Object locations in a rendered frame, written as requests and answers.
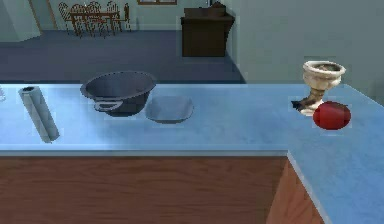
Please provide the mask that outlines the pale grey square bowl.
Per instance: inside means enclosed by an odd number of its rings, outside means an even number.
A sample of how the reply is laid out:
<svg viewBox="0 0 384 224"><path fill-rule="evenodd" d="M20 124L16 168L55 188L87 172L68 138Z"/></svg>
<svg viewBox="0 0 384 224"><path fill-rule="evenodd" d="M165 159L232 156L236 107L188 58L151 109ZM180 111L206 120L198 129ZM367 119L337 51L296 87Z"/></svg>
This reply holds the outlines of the pale grey square bowl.
<svg viewBox="0 0 384 224"><path fill-rule="evenodd" d="M149 120L161 124L176 124L189 119L194 105L185 96L156 96L147 104L145 115Z"/></svg>

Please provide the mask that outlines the blue-topped wooden kitchen counter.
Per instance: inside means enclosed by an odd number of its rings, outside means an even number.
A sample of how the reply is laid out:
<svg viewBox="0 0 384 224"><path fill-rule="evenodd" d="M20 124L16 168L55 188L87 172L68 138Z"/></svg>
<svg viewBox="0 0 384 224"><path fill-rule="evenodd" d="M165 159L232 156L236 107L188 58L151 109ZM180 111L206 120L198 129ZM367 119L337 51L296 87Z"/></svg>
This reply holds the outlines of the blue-topped wooden kitchen counter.
<svg viewBox="0 0 384 224"><path fill-rule="evenodd" d="M285 156L326 224L384 224L384 107L347 84L325 97L346 104L350 123L318 128L291 106L303 84L159 84L153 96L186 96L192 116L162 125L143 113L114 118L77 84L43 84L60 136L41 141L19 96L2 87L1 156Z"/></svg>

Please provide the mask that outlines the dark brown wooden cabinet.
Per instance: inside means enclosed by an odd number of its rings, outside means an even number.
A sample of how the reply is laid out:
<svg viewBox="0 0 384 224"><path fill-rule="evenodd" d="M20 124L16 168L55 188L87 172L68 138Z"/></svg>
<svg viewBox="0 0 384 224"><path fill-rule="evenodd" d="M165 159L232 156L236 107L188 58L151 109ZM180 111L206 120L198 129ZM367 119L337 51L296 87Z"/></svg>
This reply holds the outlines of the dark brown wooden cabinet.
<svg viewBox="0 0 384 224"><path fill-rule="evenodd" d="M185 8L180 18L183 57L224 57L235 18L215 1L207 8Z"/></svg>

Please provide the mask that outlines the brown framed window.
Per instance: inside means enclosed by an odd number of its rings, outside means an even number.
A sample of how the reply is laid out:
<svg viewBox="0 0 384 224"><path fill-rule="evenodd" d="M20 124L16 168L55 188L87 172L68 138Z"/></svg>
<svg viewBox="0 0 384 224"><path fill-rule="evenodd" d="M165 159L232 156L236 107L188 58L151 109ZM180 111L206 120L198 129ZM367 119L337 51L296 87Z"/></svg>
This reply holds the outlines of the brown framed window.
<svg viewBox="0 0 384 224"><path fill-rule="evenodd" d="M177 5L177 0L137 0L138 5Z"/></svg>

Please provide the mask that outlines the brown wooden dining chair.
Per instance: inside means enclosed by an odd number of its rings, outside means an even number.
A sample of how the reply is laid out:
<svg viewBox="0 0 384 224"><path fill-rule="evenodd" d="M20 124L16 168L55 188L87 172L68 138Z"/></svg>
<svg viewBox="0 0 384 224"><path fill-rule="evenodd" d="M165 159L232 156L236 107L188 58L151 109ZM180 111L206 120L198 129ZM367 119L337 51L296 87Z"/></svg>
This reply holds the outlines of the brown wooden dining chair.
<svg viewBox="0 0 384 224"><path fill-rule="evenodd" d="M65 23L67 32L69 32L70 30L74 30L68 5L65 2L60 2L58 5L58 9L59 9L61 18Z"/></svg>
<svg viewBox="0 0 384 224"><path fill-rule="evenodd" d="M108 21L112 33L115 33L115 23L119 16L119 8L114 0L110 0L106 5L106 10L109 13Z"/></svg>
<svg viewBox="0 0 384 224"><path fill-rule="evenodd" d="M70 16L75 34L81 38L87 30L86 26L86 7L81 4L74 4L70 8Z"/></svg>
<svg viewBox="0 0 384 224"><path fill-rule="evenodd" d="M130 7L128 3L124 4L123 12L124 12L124 18L121 21L125 25L126 31L131 32L132 30L131 30L131 24L130 24Z"/></svg>
<svg viewBox="0 0 384 224"><path fill-rule="evenodd" d="M96 30L99 31L99 35L102 35L104 29L104 20L100 16L100 9L101 5L96 1L90 2L87 6L89 29L93 37L96 36Z"/></svg>

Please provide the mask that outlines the white stone goblet vase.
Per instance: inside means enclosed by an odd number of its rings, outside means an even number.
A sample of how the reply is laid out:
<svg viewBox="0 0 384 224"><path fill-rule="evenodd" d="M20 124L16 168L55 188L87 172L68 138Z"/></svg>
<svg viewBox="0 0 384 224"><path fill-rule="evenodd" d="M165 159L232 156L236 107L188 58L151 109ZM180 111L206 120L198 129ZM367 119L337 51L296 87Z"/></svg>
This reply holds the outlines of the white stone goblet vase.
<svg viewBox="0 0 384 224"><path fill-rule="evenodd" d="M305 116L312 116L323 103L323 96L341 82L346 68L331 61L307 61L303 64L303 80L311 90L307 97L292 101L292 106Z"/></svg>

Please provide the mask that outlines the brown wooden dining table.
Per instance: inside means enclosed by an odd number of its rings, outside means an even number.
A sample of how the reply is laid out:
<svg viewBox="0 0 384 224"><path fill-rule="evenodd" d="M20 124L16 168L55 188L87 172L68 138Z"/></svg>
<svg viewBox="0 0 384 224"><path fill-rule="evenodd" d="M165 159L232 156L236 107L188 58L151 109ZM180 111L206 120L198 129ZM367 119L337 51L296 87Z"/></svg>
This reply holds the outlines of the brown wooden dining table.
<svg viewBox="0 0 384 224"><path fill-rule="evenodd" d="M90 28L92 22L101 24L100 30L103 31L103 35L112 32L115 34L115 18L119 17L119 13L115 12L69 12L71 22L74 28L76 36L82 37L83 29L85 26L87 30L94 33L94 30Z"/></svg>

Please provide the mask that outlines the red apple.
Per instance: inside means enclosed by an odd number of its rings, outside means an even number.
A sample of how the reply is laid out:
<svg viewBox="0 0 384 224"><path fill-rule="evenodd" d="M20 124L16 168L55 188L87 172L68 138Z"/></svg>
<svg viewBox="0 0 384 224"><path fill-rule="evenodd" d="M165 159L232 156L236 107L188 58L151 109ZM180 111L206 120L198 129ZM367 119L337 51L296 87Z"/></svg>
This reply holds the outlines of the red apple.
<svg viewBox="0 0 384 224"><path fill-rule="evenodd" d="M315 110L313 121L322 129L339 130L349 124L351 117L351 112L345 104L326 101Z"/></svg>

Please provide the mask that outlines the grey paper towel roll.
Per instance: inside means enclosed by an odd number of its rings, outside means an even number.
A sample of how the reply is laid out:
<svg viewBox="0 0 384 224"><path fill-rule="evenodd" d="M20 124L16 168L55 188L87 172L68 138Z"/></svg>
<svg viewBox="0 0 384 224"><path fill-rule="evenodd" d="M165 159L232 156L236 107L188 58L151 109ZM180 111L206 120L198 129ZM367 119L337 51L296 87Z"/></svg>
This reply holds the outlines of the grey paper towel roll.
<svg viewBox="0 0 384 224"><path fill-rule="evenodd" d="M59 130L41 89L38 86L28 86L21 88L18 93L41 140L45 143L52 143L58 139Z"/></svg>

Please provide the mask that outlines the dark grey handled pot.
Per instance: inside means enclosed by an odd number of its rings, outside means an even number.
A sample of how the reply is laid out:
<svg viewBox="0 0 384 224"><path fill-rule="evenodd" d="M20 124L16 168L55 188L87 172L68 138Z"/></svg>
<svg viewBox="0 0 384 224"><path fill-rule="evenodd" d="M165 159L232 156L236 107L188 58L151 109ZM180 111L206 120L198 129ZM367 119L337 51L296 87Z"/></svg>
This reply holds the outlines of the dark grey handled pot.
<svg viewBox="0 0 384 224"><path fill-rule="evenodd" d="M94 101L94 109L112 117L128 117L146 105L154 77L141 71L118 71L95 77L84 83L80 91Z"/></svg>

